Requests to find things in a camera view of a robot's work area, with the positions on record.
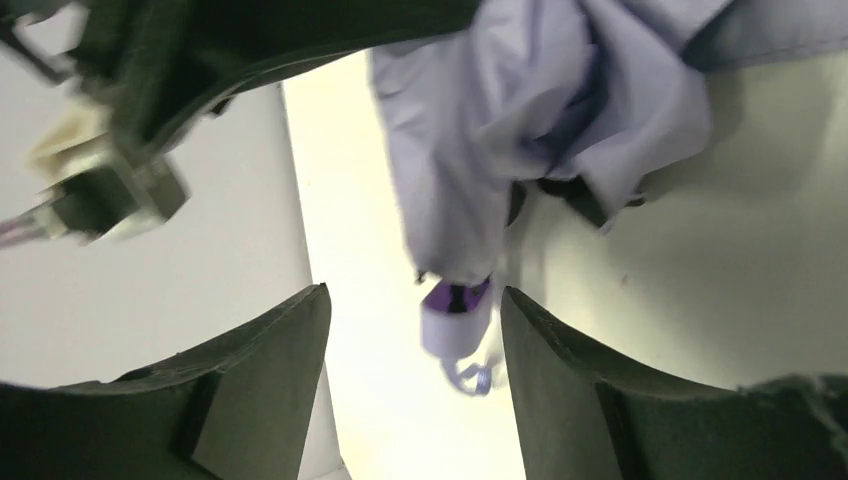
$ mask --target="cloth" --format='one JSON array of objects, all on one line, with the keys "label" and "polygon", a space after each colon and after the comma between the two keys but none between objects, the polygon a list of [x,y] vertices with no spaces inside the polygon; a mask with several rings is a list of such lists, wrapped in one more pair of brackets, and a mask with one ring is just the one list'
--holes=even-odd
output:
[{"label": "cloth", "polygon": [[706,147],[702,71],[846,42],[844,0],[484,0],[464,32],[373,49],[416,266],[483,282],[515,181],[579,177],[608,229],[645,174]]}]

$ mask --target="table surface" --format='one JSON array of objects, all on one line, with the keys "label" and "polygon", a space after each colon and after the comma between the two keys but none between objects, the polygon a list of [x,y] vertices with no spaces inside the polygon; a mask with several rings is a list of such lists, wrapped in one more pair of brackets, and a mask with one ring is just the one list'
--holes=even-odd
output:
[{"label": "table surface", "polygon": [[[848,372],[848,55],[709,80],[713,145],[647,179],[651,201],[601,237],[534,196],[502,278],[651,366],[728,388]],[[454,393],[419,346],[365,54],[284,85],[328,370],[354,478],[523,478],[508,384]],[[498,348],[492,328],[485,348]]]}]

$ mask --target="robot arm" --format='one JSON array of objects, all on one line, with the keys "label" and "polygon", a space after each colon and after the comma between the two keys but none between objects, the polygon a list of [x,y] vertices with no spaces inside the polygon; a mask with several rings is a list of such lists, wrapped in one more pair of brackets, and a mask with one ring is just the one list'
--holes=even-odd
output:
[{"label": "robot arm", "polygon": [[134,235],[169,220],[188,194],[167,152],[198,119],[350,53],[463,29],[479,0],[86,0],[65,73],[21,29],[69,3],[0,0],[2,42],[53,84],[77,82],[65,119],[30,155],[47,196],[0,224],[0,247]]}]

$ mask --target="gray cloth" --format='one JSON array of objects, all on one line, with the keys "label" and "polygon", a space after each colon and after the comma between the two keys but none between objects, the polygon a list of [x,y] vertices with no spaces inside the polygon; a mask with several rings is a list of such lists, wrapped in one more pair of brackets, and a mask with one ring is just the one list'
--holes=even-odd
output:
[{"label": "gray cloth", "polygon": [[579,175],[612,221],[645,174],[707,145],[698,69],[797,58],[846,38],[844,0],[484,0],[465,32],[375,48],[416,266],[484,281],[517,180]]}]

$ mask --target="gray wall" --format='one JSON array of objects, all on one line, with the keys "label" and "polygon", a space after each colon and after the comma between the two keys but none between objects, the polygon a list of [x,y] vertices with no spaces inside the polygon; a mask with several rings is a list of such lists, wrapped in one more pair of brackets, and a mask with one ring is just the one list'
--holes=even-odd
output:
[{"label": "gray wall", "polygon": [[[54,52],[67,14],[28,33]],[[63,92],[0,57],[0,218],[45,188],[23,155]],[[311,283],[285,112],[274,87],[240,97],[174,152],[192,192],[164,227],[121,243],[0,251],[0,380],[55,386],[123,372],[228,331]],[[302,478],[341,467],[326,376]]]}]

